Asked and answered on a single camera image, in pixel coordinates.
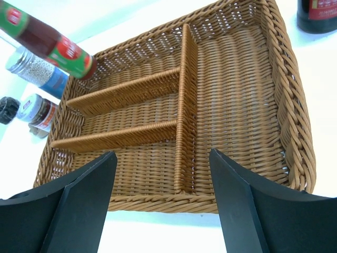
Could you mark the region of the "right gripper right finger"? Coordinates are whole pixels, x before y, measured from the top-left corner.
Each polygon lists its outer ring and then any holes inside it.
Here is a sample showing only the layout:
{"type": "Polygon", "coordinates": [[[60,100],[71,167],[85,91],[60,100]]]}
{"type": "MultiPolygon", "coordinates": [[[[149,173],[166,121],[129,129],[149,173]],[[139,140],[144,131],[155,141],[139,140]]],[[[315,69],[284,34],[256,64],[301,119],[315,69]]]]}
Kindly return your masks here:
{"type": "Polygon", "coordinates": [[[227,252],[336,252],[336,199],[275,183],[209,155],[227,252]]]}

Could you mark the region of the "yellow cap sauce bottle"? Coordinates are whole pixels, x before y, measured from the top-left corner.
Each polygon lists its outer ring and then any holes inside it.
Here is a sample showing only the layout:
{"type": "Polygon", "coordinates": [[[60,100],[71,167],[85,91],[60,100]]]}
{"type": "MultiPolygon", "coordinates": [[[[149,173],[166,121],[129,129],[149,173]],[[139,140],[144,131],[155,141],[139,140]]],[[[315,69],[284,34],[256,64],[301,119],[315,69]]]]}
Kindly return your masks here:
{"type": "Polygon", "coordinates": [[[6,1],[1,1],[1,30],[77,79],[89,79],[96,70],[97,61],[93,56],[50,25],[6,1]]]}

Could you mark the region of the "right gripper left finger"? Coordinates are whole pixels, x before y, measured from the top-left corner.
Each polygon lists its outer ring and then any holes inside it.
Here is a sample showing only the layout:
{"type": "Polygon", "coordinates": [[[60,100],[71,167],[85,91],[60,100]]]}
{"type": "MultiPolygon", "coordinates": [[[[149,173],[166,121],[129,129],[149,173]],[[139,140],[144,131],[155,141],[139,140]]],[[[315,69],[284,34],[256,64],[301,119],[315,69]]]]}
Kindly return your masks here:
{"type": "Polygon", "coordinates": [[[97,252],[117,157],[107,152],[68,174],[1,200],[1,252],[97,252]]]}

